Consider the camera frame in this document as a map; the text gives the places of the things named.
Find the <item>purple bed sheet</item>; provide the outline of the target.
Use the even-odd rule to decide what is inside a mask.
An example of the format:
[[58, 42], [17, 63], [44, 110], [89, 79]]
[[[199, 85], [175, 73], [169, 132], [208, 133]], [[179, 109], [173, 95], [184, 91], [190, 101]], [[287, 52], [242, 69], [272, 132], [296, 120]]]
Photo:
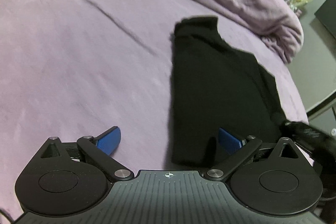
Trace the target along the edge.
[[192, 0], [1, 0], [1, 208], [48, 137], [118, 126], [114, 158], [137, 172], [167, 154], [177, 22], [214, 12]]

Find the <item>black garment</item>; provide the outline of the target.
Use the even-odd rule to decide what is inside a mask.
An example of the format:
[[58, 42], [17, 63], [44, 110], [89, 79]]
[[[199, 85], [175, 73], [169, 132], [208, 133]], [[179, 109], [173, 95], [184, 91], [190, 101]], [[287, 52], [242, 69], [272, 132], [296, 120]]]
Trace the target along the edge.
[[185, 19], [174, 29], [172, 162], [207, 168], [222, 161], [219, 131], [266, 143], [286, 120], [275, 78], [254, 55], [219, 35], [216, 17]]

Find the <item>black flat screen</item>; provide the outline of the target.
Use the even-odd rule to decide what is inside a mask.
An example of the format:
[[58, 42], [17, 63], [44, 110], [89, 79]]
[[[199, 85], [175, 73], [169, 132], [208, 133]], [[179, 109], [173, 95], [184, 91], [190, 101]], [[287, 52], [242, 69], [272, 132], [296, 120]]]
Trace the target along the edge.
[[315, 17], [328, 30], [328, 32], [336, 37], [336, 0], [326, 0], [315, 12]]

